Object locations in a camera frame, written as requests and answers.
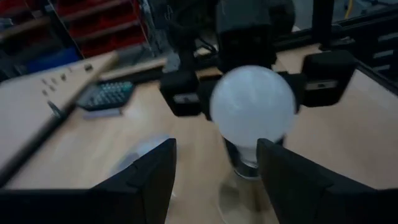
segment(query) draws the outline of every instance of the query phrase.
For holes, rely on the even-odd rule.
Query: cable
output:
[[[212,54],[217,54],[217,49],[209,42],[205,41],[202,37],[198,37],[198,40],[204,44],[203,48],[209,50]]]
[[[353,6],[354,6],[354,0],[349,0],[348,9],[347,9],[346,14],[344,16],[344,19],[348,19],[349,15],[351,14],[351,11],[353,10]]]
[[[173,14],[172,19],[169,21],[169,24],[176,29],[185,30],[185,31],[190,30],[192,32],[195,32],[195,31],[199,30],[200,28],[202,28],[204,26],[203,24],[195,24],[192,26],[183,26],[179,23],[179,19],[180,19],[182,12],[186,11],[187,9],[195,6],[196,4],[198,4],[200,2],[202,2],[202,0],[192,0],[188,3],[186,3],[184,6],[177,9]]]

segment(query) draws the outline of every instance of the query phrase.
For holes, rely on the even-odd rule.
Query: calculator keypad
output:
[[[89,110],[105,110],[126,104],[132,93],[131,82],[104,83],[98,85],[96,94],[88,99]]]

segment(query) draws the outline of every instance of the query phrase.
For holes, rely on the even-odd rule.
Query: white light bulb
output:
[[[220,133],[238,147],[241,159],[256,163],[259,138],[276,142],[292,126],[295,98],[289,84],[268,68],[248,65],[217,83],[210,114]]]

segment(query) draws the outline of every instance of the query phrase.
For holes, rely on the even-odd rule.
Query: red storage bin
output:
[[[111,0],[59,0],[57,4],[57,12],[60,16],[66,16],[78,11],[89,9],[106,1]]]
[[[134,44],[141,44],[145,42],[145,36],[142,32],[140,26],[133,26],[125,30],[121,30],[116,32],[113,35],[113,46],[115,49],[134,45]]]
[[[102,16],[103,24],[106,27],[114,27],[137,19],[137,14],[134,12],[130,2],[113,7],[105,11]]]
[[[81,53],[85,57],[103,54],[110,52],[113,49],[112,35],[106,35],[98,37],[97,39],[89,40],[80,46]]]
[[[65,16],[89,8],[88,0],[59,0],[57,4],[57,13]]]
[[[101,23],[101,15],[94,14],[84,17],[80,20],[73,21],[69,27],[69,34],[74,38],[81,37],[101,30],[103,28],[104,25]]]
[[[0,15],[6,15],[7,13],[16,11],[19,8],[27,8],[24,0],[0,0]]]

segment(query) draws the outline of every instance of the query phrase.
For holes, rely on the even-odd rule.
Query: screw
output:
[[[91,72],[93,70],[93,66],[91,64],[85,65],[86,72]]]
[[[51,78],[51,82],[54,83],[54,84],[57,84],[57,81],[56,81],[55,78]]]

